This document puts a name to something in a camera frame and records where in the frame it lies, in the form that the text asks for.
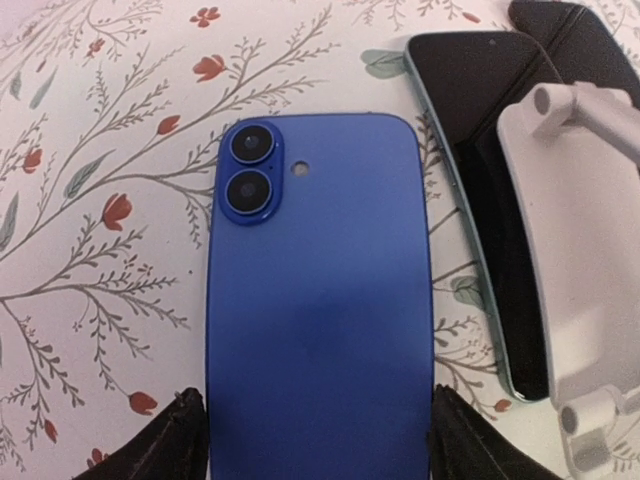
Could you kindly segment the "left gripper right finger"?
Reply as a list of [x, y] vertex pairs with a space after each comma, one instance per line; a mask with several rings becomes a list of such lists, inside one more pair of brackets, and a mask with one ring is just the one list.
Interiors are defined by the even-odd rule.
[[430, 473], [434, 480], [551, 480], [558, 476], [520, 451], [454, 389], [432, 396]]

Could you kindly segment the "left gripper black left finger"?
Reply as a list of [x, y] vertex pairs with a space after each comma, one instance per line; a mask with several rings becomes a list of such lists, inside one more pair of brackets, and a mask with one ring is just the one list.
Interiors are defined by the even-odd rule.
[[80, 479], [204, 479], [208, 416], [203, 396], [189, 387], [128, 443], [78, 475]]

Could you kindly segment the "blue phone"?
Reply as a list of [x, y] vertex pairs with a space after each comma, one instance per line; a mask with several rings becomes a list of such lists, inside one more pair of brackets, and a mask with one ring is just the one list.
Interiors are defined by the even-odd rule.
[[389, 114], [250, 118], [218, 150], [206, 303], [215, 479], [425, 479], [426, 199]]

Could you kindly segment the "white grey phone stand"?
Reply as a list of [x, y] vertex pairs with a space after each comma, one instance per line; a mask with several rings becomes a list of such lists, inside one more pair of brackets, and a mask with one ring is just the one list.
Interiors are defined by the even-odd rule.
[[614, 467], [606, 437], [639, 409], [639, 112], [629, 94], [540, 83], [497, 133], [540, 303], [569, 472]]

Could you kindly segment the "black phone teal edge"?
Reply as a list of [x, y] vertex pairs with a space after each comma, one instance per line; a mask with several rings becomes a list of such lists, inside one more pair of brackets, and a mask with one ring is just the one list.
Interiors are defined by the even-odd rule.
[[407, 42], [405, 62], [479, 260], [504, 382], [520, 400], [543, 400], [549, 380], [541, 307], [497, 121], [536, 84], [562, 77], [537, 41], [510, 31], [418, 34]]

